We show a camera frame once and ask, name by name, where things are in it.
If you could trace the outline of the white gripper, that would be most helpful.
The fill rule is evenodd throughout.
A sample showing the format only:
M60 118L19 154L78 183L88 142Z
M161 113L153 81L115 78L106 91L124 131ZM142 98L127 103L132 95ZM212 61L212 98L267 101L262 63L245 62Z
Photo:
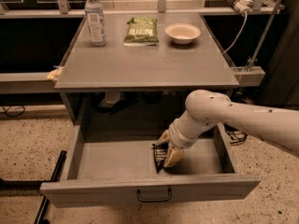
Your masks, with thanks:
M184 149L190 148L198 140L198 134L199 133L184 133L179 129L178 123L174 121L169 126L169 129L165 130L156 142L157 146L168 142L171 144L171 147L168 148L166 153L164 168L176 165L183 158Z

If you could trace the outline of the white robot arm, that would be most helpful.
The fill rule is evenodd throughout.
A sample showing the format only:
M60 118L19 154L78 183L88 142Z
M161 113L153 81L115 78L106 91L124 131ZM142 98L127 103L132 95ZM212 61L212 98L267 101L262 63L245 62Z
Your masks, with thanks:
M200 134L219 123L299 155L298 111L234 103L225 94L196 90L187 96L184 113L158 139L159 145L169 145L164 167L176 165Z

